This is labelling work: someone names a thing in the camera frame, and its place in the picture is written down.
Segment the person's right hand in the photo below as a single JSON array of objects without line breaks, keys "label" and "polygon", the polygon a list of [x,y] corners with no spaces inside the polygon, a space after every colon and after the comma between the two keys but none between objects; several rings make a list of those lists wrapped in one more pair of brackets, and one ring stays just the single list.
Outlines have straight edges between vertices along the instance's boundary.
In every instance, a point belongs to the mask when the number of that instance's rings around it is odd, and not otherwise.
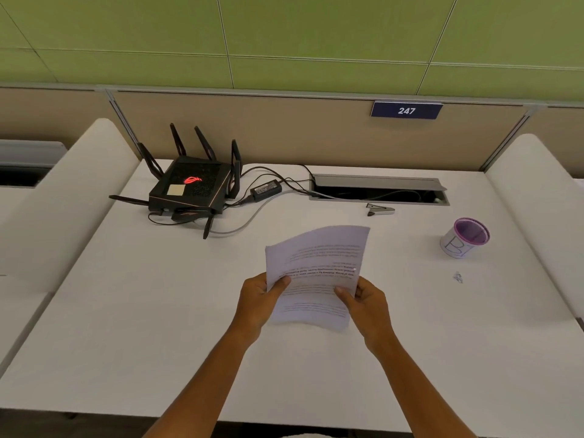
[{"label": "person's right hand", "polygon": [[366,347],[378,355],[395,340],[385,294],[369,280],[359,277],[353,296],[355,308],[349,314]]}]

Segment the person's left hand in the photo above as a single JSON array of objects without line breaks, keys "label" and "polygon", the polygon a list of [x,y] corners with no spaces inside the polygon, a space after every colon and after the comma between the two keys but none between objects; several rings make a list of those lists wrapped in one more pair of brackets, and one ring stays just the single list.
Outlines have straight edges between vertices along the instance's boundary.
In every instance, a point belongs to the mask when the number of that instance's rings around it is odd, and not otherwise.
[{"label": "person's left hand", "polygon": [[248,345],[259,338],[279,299],[269,296],[270,289],[266,272],[246,279],[242,285],[230,330],[241,335]]}]

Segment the printed white paper sheets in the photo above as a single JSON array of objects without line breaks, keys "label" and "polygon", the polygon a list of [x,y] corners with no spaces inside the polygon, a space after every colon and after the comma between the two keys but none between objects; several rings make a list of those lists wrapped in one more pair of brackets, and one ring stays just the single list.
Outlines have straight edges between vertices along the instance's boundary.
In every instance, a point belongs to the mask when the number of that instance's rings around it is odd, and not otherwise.
[{"label": "printed white paper sheets", "polygon": [[270,324],[307,324],[333,332],[349,326],[347,307],[334,289],[356,292],[370,228],[337,225],[317,228],[267,246],[267,287],[291,279],[276,302]]}]

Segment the person's right forearm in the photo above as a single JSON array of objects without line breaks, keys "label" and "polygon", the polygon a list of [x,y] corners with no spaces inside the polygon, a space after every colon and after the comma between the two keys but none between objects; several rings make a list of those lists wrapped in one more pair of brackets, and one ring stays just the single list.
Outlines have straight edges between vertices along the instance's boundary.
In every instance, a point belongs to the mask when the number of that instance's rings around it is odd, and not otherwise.
[{"label": "person's right forearm", "polygon": [[365,338],[414,438],[478,438],[429,381],[393,331]]}]

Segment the person's left forearm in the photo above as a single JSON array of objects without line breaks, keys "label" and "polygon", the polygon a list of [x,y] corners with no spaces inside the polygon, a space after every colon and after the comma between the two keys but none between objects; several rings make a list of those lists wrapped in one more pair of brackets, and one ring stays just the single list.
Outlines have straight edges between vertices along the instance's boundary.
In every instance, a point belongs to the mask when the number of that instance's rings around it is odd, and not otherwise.
[{"label": "person's left forearm", "polygon": [[261,328],[233,322],[142,438],[211,438],[246,351]]}]

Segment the black power adapter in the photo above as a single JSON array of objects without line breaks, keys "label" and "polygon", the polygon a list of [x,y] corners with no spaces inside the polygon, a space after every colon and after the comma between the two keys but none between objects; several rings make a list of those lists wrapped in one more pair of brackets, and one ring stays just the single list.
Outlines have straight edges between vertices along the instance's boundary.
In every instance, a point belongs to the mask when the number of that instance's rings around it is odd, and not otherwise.
[{"label": "black power adapter", "polygon": [[250,190],[250,198],[252,199],[252,202],[258,203],[280,194],[282,190],[281,183],[278,180],[271,180],[267,183],[253,187]]}]

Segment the black router with antennas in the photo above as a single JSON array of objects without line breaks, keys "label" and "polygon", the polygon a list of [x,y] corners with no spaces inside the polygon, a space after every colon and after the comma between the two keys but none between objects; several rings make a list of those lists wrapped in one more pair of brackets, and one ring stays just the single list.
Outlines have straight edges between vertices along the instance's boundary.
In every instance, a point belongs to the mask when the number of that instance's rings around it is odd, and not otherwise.
[{"label": "black router with antennas", "polygon": [[[206,219],[203,239],[210,234],[213,221],[223,213],[227,200],[233,200],[240,191],[242,157],[235,139],[231,142],[231,159],[221,162],[198,126],[194,131],[204,149],[206,158],[188,156],[185,146],[173,123],[171,133],[178,157],[163,171],[146,146],[139,142],[138,150],[150,173],[158,180],[149,193],[148,200],[110,195],[111,200],[137,206],[146,206],[149,216],[170,216],[174,225],[188,224]],[[167,196],[170,184],[186,184],[183,196]]]}]

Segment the white cup with purple rim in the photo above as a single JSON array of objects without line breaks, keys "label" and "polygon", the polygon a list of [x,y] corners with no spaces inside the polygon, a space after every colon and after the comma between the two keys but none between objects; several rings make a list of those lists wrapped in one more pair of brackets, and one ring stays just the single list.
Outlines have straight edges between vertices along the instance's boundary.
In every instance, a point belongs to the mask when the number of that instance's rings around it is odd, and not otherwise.
[{"label": "white cup with purple rim", "polygon": [[491,234],[482,222],[463,217],[455,220],[451,229],[441,237],[440,247],[446,255],[462,259],[474,248],[487,244],[490,238]]}]

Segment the beige desk partition panel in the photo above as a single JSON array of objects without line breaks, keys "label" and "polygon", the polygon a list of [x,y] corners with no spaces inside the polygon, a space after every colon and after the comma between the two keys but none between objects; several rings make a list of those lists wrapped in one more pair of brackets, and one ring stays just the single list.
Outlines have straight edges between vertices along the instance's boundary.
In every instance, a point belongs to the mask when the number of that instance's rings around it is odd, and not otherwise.
[{"label": "beige desk partition panel", "polygon": [[[370,117],[376,100],[443,108],[435,120]],[[222,160],[236,139],[246,163],[436,170],[486,170],[531,133],[584,177],[584,102],[0,83],[0,138],[70,147],[97,118],[159,159],[176,157],[173,123],[194,156],[204,155],[198,126]]]}]

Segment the blue number sign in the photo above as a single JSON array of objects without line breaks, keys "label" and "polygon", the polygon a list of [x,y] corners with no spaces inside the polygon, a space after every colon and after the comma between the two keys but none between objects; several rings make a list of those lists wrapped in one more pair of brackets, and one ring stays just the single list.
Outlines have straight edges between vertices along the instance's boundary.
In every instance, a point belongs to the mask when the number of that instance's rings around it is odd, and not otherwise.
[{"label": "blue number sign", "polygon": [[370,117],[435,120],[443,108],[436,102],[397,102],[376,100]]}]

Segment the white side divider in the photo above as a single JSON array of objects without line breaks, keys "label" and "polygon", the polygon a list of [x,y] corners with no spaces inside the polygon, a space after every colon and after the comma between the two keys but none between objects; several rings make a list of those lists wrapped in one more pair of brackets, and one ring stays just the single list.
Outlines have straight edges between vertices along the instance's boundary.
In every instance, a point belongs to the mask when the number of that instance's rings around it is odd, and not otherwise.
[{"label": "white side divider", "polygon": [[584,322],[584,188],[534,134],[486,171],[575,318]]},{"label": "white side divider", "polygon": [[97,119],[0,225],[0,293],[56,292],[138,165]]}]

